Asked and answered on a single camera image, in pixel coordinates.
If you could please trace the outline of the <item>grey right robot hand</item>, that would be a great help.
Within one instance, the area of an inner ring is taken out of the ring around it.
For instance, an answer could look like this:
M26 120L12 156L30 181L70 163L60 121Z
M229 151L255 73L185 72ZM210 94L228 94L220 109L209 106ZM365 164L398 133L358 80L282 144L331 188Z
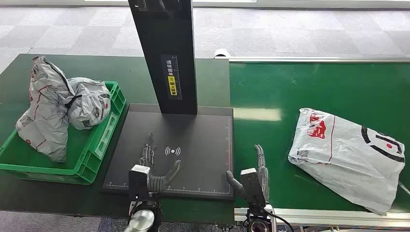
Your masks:
M261 185L262 193L264 195L264 201L267 202L269 201L270 188L269 188L269 171L265 163L264 150L262 146L259 144L254 145L254 148L256 150L257 161L258 161L256 172L257 172L259 183ZM233 173L229 170L226 171L226 179L228 183L230 184L230 186L235 190L236 194L245 198L245 190L244 190L243 184L237 181L234 178Z

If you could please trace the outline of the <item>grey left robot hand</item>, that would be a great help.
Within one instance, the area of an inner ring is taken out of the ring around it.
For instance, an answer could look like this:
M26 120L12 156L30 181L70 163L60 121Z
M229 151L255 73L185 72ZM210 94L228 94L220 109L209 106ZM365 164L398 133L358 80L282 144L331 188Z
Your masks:
M155 148L156 146L153 145L153 133L150 132L148 137L145 140L145 143L142 148L142 154L138 160L138 164L141 166L146 166L150 168L149 177L148 177L148 191L155 192L155 193L162 193L164 192L171 181L175 178L175 176L180 171L181 160L176 160L172 169L170 169L166 175L158 176L156 175L152 169L154 168L154 158L155 158Z

